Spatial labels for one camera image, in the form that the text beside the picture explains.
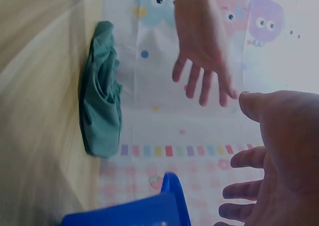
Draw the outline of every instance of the colorful stripe pattern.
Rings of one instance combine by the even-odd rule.
[[[240,151],[252,149],[252,144],[246,145],[219,145],[219,146],[140,146],[121,145],[121,156],[133,157],[202,157],[234,155]]]

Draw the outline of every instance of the green cloth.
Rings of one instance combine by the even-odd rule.
[[[115,80],[119,61],[112,30],[110,22],[98,23],[79,95],[80,127],[85,150],[102,158],[117,153],[122,128],[122,86]]]

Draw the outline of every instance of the human hand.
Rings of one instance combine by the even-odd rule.
[[[213,75],[219,82],[219,102],[227,106],[228,96],[237,98],[232,88],[231,75],[226,62],[227,35],[214,5],[215,0],[175,0],[175,20],[179,38],[179,57],[173,70],[173,81],[178,82],[189,59],[193,62],[186,96],[194,97],[201,68],[204,69],[199,103],[207,105]]]
[[[246,226],[319,225],[319,96],[290,91],[241,94],[239,103],[246,116],[260,123],[265,147],[238,153],[231,166],[262,168],[265,176],[227,186],[224,198],[257,203],[224,204],[220,215]]]

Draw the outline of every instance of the wooden surface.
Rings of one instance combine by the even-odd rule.
[[[102,0],[0,0],[0,225],[55,225],[96,207],[78,81]]]

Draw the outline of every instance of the colored rectangle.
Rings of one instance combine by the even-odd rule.
[[[205,150],[204,147],[202,146],[197,146],[197,151],[199,156],[204,156],[205,155]]]
[[[224,149],[223,149],[223,147],[221,145],[217,147],[217,152],[220,155],[225,155],[225,151],[224,151]]]
[[[183,146],[177,146],[176,147],[176,155],[179,157],[183,157],[184,156],[184,148]]]
[[[152,152],[151,152],[151,147],[149,145],[144,146],[144,157],[151,157]]]
[[[165,146],[165,152],[167,157],[173,157],[173,149],[171,146]]]
[[[128,145],[122,145],[121,155],[124,155],[124,156],[129,155],[129,146]]]
[[[135,157],[140,156],[140,147],[138,145],[133,145],[132,153]]]
[[[187,146],[186,149],[187,149],[187,155],[188,156],[194,156],[195,155],[194,154],[194,149],[193,149],[192,146]]]
[[[233,149],[231,148],[231,145],[226,145],[226,150],[227,150],[227,153],[229,155],[233,155],[234,154],[234,151]]]
[[[161,146],[155,146],[155,156],[156,157],[162,157],[163,153],[161,151]]]
[[[207,152],[210,156],[214,156],[215,155],[215,151],[214,151],[214,147],[212,146],[207,146]]]
[[[244,147],[242,145],[237,145],[237,149],[239,152],[245,150]]]

